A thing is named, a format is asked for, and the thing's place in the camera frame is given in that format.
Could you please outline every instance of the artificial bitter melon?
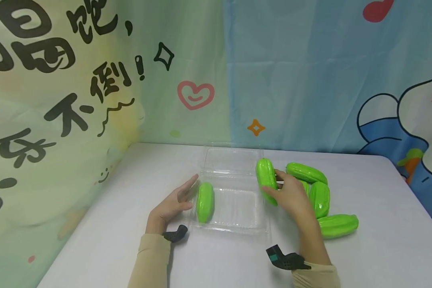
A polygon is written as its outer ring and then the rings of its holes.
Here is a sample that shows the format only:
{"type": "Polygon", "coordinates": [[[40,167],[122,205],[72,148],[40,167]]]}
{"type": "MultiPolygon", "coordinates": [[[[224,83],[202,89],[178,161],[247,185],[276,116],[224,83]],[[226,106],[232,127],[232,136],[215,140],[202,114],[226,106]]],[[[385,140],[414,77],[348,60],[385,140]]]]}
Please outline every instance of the artificial bitter melon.
{"type": "Polygon", "coordinates": [[[310,187],[309,187],[309,183],[300,180],[300,182],[302,183],[302,185],[304,186],[304,192],[307,195],[307,197],[309,197],[310,195],[310,187]]]}
{"type": "Polygon", "coordinates": [[[317,181],[328,184],[325,174],[319,170],[300,163],[289,163],[286,165],[286,172],[305,182],[315,183],[317,181]]]}
{"type": "Polygon", "coordinates": [[[197,218],[200,223],[206,223],[214,209],[214,191],[209,182],[203,182],[198,188],[197,218]]]}
{"type": "Polygon", "coordinates": [[[328,215],[330,210],[330,189],[322,182],[315,182],[310,187],[310,203],[317,219],[328,215]]]}
{"type": "Polygon", "coordinates": [[[355,215],[338,214],[318,219],[324,239],[333,239],[353,233],[358,228],[355,215]]]}
{"type": "Polygon", "coordinates": [[[277,190],[277,180],[274,167],[271,161],[267,158],[262,158],[256,164],[256,178],[258,179],[259,189],[262,196],[272,205],[277,206],[277,200],[262,190],[262,186],[268,186],[277,190]]]}

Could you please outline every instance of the carrot drawing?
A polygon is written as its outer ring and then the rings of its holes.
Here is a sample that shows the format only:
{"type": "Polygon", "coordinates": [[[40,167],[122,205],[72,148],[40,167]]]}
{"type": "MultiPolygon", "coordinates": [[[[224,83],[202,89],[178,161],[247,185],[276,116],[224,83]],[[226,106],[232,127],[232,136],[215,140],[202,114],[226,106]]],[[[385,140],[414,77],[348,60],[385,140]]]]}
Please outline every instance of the carrot drawing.
{"type": "Polygon", "coordinates": [[[413,179],[413,175],[416,170],[416,166],[418,166],[423,155],[424,152],[422,152],[421,149],[413,148],[406,153],[405,158],[397,162],[397,166],[405,167],[405,170],[408,173],[408,178],[406,179],[406,182],[408,184],[411,183],[411,180],[413,179]]]}

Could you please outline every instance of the cartoon bunny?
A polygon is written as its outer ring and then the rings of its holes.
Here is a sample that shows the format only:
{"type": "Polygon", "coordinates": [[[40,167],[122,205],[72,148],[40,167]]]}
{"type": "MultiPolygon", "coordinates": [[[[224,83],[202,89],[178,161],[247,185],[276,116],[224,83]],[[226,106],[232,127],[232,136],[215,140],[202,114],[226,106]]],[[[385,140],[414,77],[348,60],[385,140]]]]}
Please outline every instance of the cartoon bunny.
{"type": "Polygon", "coordinates": [[[432,79],[399,100],[371,97],[358,113],[358,128],[368,142],[359,153],[389,158],[432,218],[432,79]]]}

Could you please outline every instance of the hand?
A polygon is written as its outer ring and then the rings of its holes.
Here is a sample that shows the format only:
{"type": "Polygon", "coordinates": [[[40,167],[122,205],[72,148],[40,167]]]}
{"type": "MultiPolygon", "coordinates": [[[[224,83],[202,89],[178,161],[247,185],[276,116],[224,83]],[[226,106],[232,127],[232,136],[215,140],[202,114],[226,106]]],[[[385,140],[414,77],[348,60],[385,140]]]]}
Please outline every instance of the hand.
{"type": "Polygon", "coordinates": [[[283,181],[283,184],[277,183],[280,190],[264,186],[262,190],[272,196],[279,205],[286,210],[293,218],[297,219],[306,216],[315,219],[312,205],[307,197],[304,186],[294,176],[283,171],[275,169],[277,181],[283,181]]]}
{"type": "Polygon", "coordinates": [[[176,188],[149,214],[147,220],[146,234],[163,234],[168,222],[180,212],[192,208],[192,203],[187,202],[190,196],[190,188],[197,181],[195,174],[187,182],[176,188]]]}

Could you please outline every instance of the smiley face heart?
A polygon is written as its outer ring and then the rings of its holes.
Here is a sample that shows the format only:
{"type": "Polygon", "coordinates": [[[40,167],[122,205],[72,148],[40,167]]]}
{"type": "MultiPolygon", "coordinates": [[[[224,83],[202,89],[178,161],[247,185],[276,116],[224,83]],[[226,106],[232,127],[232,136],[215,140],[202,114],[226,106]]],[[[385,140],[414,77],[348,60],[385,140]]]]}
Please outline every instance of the smiley face heart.
{"type": "Polygon", "coordinates": [[[208,83],[204,83],[201,84],[200,86],[197,86],[194,82],[182,81],[178,85],[178,96],[179,96],[179,100],[184,104],[184,106],[187,109],[196,110],[204,106],[207,106],[208,104],[210,104],[211,101],[213,101],[213,98],[215,96],[215,88],[213,87],[213,85],[208,83]],[[194,95],[189,95],[188,97],[184,97],[184,95],[182,94],[182,89],[186,86],[192,88],[192,93],[194,95]],[[205,100],[203,100],[204,99],[203,95],[197,96],[197,94],[203,89],[208,89],[208,91],[210,91],[210,94],[205,100]]]}

